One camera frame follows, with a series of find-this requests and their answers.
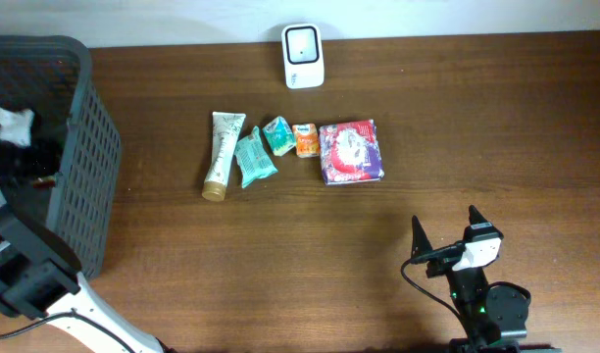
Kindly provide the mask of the red purple floral pack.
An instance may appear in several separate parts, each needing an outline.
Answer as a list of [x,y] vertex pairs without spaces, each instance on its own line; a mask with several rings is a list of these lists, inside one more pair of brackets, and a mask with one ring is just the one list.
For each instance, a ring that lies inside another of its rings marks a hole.
[[321,126],[319,139],[321,170],[326,185],[383,179],[374,120]]

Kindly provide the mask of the orange tissue pack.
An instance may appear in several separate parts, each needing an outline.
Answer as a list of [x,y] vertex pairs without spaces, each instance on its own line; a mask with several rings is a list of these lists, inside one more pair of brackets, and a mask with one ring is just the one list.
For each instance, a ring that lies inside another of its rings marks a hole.
[[296,154],[300,158],[320,156],[320,141],[314,124],[293,125],[292,131],[296,141]]

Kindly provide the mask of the green tissue pack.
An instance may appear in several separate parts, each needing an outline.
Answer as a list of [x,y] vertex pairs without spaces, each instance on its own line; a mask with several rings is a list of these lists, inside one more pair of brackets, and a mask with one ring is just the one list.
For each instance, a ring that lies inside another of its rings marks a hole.
[[281,157],[296,146],[294,133],[282,116],[278,116],[266,124],[263,133],[275,156]]

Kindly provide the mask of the teal wet wipes pack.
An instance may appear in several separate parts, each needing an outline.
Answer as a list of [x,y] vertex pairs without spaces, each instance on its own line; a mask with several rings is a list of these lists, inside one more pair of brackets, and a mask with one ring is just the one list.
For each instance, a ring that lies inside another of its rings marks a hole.
[[267,178],[277,173],[277,168],[264,148],[260,132],[260,129],[254,126],[235,147],[234,156],[241,170],[242,188],[247,188],[256,179]]

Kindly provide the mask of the white tube gold cap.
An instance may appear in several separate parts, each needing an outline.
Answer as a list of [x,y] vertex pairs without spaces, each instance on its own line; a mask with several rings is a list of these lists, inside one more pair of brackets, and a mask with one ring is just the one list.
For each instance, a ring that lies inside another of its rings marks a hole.
[[202,196],[206,200],[214,202],[225,200],[231,161],[245,118],[244,113],[214,112],[212,114],[212,161],[202,190]]

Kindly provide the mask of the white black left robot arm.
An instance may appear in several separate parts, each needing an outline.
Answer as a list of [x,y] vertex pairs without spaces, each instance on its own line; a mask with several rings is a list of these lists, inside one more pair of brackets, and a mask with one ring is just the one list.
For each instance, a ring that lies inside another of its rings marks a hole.
[[89,285],[69,242],[16,210],[0,190],[0,313],[33,323],[0,340],[50,324],[95,352],[169,352],[120,316]]

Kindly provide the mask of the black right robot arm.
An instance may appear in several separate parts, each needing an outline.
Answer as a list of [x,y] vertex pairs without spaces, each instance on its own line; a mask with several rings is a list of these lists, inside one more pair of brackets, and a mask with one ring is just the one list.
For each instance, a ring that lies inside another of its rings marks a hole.
[[[500,255],[504,234],[473,205],[463,238],[434,248],[418,217],[412,218],[411,256],[401,276],[417,291],[447,308],[466,336],[448,343],[449,352],[556,352],[550,345],[524,346],[530,292],[507,281],[489,282],[484,268]],[[451,301],[446,302],[416,284],[406,274],[410,265],[426,265],[428,278],[445,277]]]

